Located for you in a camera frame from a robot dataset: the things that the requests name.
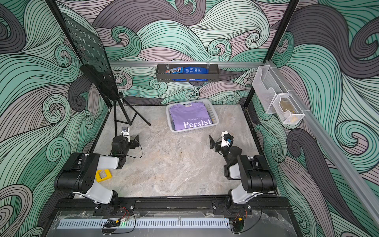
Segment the purple Persist t-shirt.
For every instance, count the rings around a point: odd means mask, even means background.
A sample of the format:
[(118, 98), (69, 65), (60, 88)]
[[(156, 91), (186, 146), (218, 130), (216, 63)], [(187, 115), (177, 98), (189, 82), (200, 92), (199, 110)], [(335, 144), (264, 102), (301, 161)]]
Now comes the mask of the purple Persist t-shirt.
[(213, 124), (203, 102), (177, 104), (169, 108), (173, 129), (176, 131)]

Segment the white perforated plastic basket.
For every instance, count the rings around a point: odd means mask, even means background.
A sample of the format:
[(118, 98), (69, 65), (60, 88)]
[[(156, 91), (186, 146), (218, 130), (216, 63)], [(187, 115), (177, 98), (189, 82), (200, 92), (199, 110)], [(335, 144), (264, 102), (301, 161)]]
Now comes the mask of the white perforated plastic basket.
[(192, 132), (219, 124), (218, 115), (207, 99), (170, 104), (166, 107), (166, 115), (173, 133)]

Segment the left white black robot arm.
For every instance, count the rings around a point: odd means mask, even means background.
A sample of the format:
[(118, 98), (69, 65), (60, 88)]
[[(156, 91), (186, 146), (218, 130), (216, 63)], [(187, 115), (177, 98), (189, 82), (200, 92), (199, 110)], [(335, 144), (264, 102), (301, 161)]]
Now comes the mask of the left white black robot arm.
[(96, 173), (100, 170), (122, 169), (129, 150), (138, 147), (139, 135), (119, 135), (112, 140), (109, 156), (72, 153), (56, 176), (54, 187), (59, 191), (81, 195), (98, 204), (120, 205), (117, 192), (102, 186), (96, 179)]

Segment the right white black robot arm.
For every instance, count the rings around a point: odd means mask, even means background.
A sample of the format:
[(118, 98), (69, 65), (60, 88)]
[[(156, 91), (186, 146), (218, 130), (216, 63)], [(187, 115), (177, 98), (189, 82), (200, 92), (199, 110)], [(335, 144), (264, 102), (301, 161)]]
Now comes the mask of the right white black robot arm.
[(244, 155), (243, 150), (234, 145), (234, 137), (228, 132), (214, 140), (209, 136), (210, 149), (221, 155), (226, 164), (224, 176), (228, 180), (240, 181), (240, 184), (229, 191), (229, 202), (245, 204), (251, 199), (276, 190), (277, 184), (274, 175), (264, 156)]

